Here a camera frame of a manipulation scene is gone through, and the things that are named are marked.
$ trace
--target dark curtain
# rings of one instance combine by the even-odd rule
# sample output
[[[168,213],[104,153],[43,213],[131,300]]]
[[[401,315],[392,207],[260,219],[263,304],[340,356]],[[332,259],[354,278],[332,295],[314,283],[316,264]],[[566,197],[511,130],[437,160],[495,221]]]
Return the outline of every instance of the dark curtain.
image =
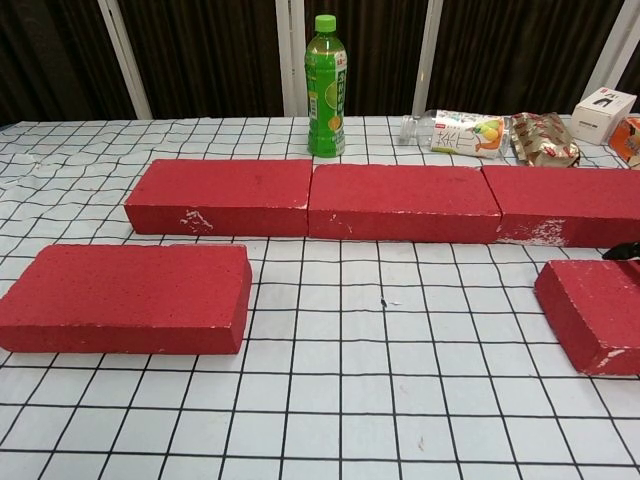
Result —
[[[349,58],[347,115],[411,112],[427,0],[305,0],[307,43],[314,19],[337,18]]]
[[[633,105],[632,112],[640,112],[640,43],[636,45],[636,49],[624,70],[616,90],[620,92],[638,95],[636,103]]]
[[[273,0],[120,0],[155,118],[282,115]]]
[[[95,0],[0,0],[0,125],[134,118]]]
[[[622,2],[444,2],[428,108],[571,113]]]

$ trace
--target brick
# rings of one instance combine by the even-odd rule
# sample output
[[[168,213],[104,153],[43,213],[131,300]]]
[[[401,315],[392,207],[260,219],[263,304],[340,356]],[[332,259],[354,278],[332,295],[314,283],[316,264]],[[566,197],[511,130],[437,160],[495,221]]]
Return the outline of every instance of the brick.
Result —
[[[638,262],[551,261],[535,294],[576,370],[640,374]]]
[[[236,353],[250,288],[241,245],[53,245],[0,300],[0,346]]]
[[[155,160],[125,202],[141,234],[307,234],[311,160]]]
[[[313,174],[312,237],[491,243],[499,222],[491,191],[473,168],[343,164]]]
[[[502,210],[498,242],[611,247],[640,239],[640,171],[483,167]]]

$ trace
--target green plastic bottle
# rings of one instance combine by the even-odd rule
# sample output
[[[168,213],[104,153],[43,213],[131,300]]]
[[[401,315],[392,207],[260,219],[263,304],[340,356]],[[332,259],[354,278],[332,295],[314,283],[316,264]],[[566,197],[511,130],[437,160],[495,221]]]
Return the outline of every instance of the green plastic bottle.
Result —
[[[318,157],[344,153],[347,52],[336,37],[336,17],[318,15],[316,36],[304,57],[309,97],[309,151]]]

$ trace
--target white tablecloth with black grid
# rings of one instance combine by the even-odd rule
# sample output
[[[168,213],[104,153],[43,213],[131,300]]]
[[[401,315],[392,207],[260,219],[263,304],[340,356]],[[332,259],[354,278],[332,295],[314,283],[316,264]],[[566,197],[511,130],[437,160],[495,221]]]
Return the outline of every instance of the white tablecloth with black grid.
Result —
[[[399,146],[399,124],[347,118],[345,154],[314,163],[505,161]],[[0,293],[51,243],[243,243],[255,281],[237,356],[0,350],[0,479],[639,479],[640,381],[576,374],[532,293],[544,262],[595,249],[132,232],[122,203],[151,160],[310,158],[306,132],[304,118],[0,132]],[[625,168],[580,146],[582,167]]]

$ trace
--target bottle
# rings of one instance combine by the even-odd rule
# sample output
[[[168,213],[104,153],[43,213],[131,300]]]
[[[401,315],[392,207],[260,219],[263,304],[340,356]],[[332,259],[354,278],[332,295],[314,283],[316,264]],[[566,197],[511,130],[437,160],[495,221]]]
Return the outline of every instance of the bottle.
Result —
[[[319,157],[344,153],[347,52],[336,36],[336,17],[318,15],[316,36],[304,57],[309,97],[309,151]]]
[[[400,143],[415,138],[434,152],[496,158],[509,150],[510,130],[511,117],[428,110],[419,117],[402,117]]]

